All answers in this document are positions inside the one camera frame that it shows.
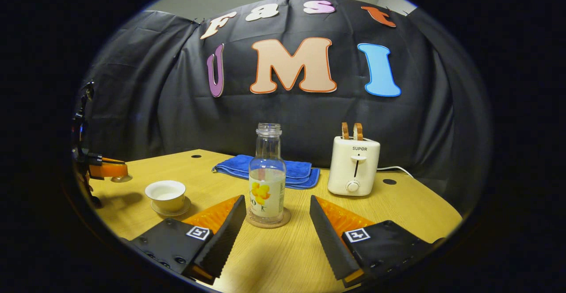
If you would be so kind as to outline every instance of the glass bottle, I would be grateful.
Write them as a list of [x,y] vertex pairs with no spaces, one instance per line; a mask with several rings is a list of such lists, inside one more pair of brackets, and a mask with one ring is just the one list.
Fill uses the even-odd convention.
[[281,125],[259,123],[256,133],[255,157],[249,162],[251,218],[260,223],[279,223],[287,174],[281,159]]

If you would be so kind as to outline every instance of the toaster knob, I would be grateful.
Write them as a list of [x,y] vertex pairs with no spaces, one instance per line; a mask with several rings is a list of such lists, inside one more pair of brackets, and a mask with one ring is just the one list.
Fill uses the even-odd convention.
[[346,183],[346,190],[348,190],[349,192],[355,192],[356,190],[358,190],[358,188],[359,182],[357,182],[356,180],[350,180]]

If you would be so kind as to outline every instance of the bread slice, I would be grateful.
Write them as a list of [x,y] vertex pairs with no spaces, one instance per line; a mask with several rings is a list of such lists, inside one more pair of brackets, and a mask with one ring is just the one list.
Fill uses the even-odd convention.
[[342,122],[342,138],[344,140],[350,139],[350,133],[348,133],[348,123],[347,122]]
[[362,141],[363,134],[362,134],[362,124],[357,122],[354,124],[354,140]]

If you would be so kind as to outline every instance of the white cup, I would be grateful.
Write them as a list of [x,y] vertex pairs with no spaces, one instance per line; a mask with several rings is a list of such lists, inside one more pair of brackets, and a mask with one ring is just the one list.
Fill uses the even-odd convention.
[[186,190],[186,186],[180,182],[162,180],[145,187],[145,194],[160,210],[176,212],[183,208]]

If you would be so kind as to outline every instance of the bottle label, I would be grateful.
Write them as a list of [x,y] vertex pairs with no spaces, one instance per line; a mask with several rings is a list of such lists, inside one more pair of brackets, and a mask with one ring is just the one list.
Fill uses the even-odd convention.
[[285,174],[280,173],[280,175],[275,174],[266,177],[265,180],[249,177],[249,199],[253,214],[271,218],[283,212]]

